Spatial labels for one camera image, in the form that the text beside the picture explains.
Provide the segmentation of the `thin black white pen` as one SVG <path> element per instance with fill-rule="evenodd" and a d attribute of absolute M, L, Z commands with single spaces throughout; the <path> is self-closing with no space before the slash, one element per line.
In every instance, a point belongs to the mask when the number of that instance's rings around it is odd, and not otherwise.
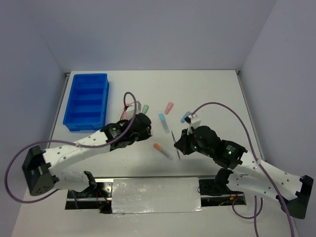
<path fill-rule="evenodd" d="M 174 143 L 174 148 L 176 149 L 177 157 L 181 161 L 179 150 L 175 147 L 176 139 L 175 139 L 173 131 L 171 131 L 171 135 L 172 135 L 172 140 L 173 140 L 173 143 Z"/>

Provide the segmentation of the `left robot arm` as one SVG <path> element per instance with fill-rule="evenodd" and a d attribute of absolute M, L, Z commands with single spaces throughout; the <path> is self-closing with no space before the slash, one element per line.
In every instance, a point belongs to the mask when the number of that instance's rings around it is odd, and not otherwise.
<path fill-rule="evenodd" d="M 36 197 L 52 189 L 73 190 L 84 197 L 96 193 L 97 183 L 90 171 L 71 171 L 69 166 L 96 155 L 125 148 L 151 137 L 151 120 L 143 113 L 134 119 L 109 123 L 95 133 L 76 141 L 42 150 L 28 150 L 22 165 L 30 195 Z"/>

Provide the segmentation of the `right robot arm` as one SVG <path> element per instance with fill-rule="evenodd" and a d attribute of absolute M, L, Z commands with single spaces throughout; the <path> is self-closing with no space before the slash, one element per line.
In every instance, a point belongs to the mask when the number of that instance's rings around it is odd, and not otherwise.
<path fill-rule="evenodd" d="M 214 182 L 218 192 L 239 191 L 277 200 L 291 217 L 306 217 L 314 182 L 310 176 L 292 175 L 263 160 L 255 160 L 245 147 L 220 139 L 208 126 L 182 130 L 174 146 L 184 155 L 194 152 L 205 155 L 221 167 Z"/>

